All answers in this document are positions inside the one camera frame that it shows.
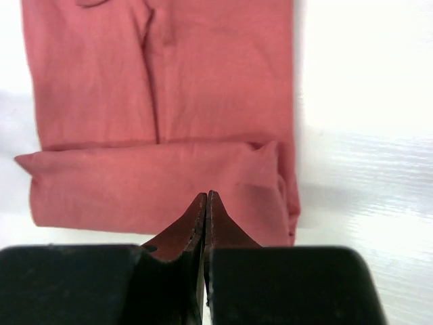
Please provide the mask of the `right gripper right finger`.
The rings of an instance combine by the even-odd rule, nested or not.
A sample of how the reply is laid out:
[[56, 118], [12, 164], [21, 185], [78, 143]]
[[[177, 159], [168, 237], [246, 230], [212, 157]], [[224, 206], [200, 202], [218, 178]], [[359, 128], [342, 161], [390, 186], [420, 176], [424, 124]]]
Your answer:
[[261, 248], [229, 216], [216, 191], [209, 191], [206, 202], [204, 234], [204, 281], [206, 285], [206, 304], [210, 305], [210, 255], [218, 248]]

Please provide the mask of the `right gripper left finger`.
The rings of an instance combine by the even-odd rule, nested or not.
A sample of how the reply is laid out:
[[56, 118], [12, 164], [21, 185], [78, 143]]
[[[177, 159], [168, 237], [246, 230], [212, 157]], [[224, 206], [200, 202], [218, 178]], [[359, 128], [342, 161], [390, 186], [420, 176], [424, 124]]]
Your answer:
[[201, 324], [204, 302], [205, 193], [184, 214], [142, 245], [148, 324]]

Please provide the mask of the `red t shirt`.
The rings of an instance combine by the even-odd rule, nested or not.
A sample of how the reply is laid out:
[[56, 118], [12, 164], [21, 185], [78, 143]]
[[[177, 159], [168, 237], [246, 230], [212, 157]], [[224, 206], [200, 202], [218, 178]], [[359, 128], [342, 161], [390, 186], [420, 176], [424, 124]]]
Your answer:
[[157, 234], [200, 192], [294, 243], [291, 1], [23, 1], [41, 227]]

